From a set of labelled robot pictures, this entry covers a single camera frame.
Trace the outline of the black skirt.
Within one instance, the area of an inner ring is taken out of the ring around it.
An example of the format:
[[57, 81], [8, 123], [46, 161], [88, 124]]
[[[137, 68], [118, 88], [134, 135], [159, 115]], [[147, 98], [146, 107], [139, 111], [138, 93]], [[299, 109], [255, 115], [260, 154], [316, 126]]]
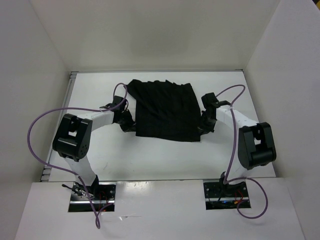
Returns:
[[133, 79], [126, 87], [136, 100], [137, 137], [176, 142], [201, 140], [198, 131], [201, 110], [190, 83]]

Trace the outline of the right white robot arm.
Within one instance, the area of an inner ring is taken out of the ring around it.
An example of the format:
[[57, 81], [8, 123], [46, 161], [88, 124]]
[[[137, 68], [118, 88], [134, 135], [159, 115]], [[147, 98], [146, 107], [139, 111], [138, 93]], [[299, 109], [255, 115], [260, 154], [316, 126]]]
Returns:
[[237, 185], [248, 178], [248, 171], [266, 166], [276, 160], [277, 153], [271, 125], [250, 119], [235, 110], [231, 103], [215, 97], [201, 98], [204, 110], [198, 131], [205, 135], [213, 133], [216, 123], [229, 127], [233, 133], [231, 158], [227, 170], [221, 174], [220, 193], [229, 197]]

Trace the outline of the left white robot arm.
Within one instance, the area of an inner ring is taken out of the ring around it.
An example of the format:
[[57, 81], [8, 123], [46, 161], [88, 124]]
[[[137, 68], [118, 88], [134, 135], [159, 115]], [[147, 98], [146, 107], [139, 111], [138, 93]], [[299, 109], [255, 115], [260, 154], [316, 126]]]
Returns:
[[55, 134], [52, 148], [68, 163], [83, 196], [99, 196], [99, 178], [89, 163], [87, 153], [93, 131], [118, 124], [123, 132], [134, 132], [136, 123], [128, 109], [120, 106], [111, 111], [92, 111], [82, 115], [65, 114]]

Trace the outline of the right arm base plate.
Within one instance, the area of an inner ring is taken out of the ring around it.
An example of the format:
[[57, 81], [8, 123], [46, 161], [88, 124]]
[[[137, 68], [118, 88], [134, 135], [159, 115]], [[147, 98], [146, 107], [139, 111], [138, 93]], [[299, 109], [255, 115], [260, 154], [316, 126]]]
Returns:
[[249, 193], [246, 183], [226, 184], [222, 181], [204, 181], [203, 191], [206, 210], [250, 209]]

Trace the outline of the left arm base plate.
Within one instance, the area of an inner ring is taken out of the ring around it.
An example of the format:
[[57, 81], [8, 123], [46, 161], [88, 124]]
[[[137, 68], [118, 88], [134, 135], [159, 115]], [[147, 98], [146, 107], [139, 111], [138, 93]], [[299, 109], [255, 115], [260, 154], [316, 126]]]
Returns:
[[[76, 182], [71, 190], [68, 212], [69, 213], [87, 213], [92, 212], [89, 198], [86, 192], [81, 189]], [[102, 182], [99, 185], [99, 190], [96, 195], [89, 194], [94, 209], [97, 212], [113, 212], [115, 210], [116, 199], [116, 183], [115, 182]]]

